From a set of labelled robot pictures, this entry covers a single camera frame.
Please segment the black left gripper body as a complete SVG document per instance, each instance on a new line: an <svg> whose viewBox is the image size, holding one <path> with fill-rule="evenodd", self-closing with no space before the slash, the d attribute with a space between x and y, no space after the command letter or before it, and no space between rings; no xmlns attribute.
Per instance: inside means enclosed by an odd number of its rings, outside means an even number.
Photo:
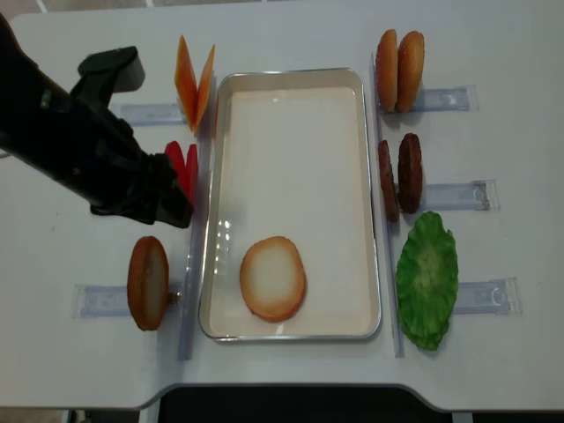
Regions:
<svg viewBox="0 0 564 423"><path fill-rule="evenodd" d="M100 123L102 132L93 148L94 180L109 180L105 198L92 205L100 216L122 216L151 225L157 221L179 228L190 225L194 211L165 154L148 154L134 138L133 129L110 110Z"/></svg>

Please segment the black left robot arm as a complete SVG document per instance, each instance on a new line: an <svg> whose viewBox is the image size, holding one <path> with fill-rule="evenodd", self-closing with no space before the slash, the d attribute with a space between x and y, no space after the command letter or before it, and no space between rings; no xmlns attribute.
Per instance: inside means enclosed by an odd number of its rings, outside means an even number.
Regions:
<svg viewBox="0 0 564 423"><path fill-rule="evenodd" d="M90 54L66 92L1 21L1 148L83 197L92 214L189 226L193 206L164 153L148 154L108 107L145 80L131 46Z"/></svg>

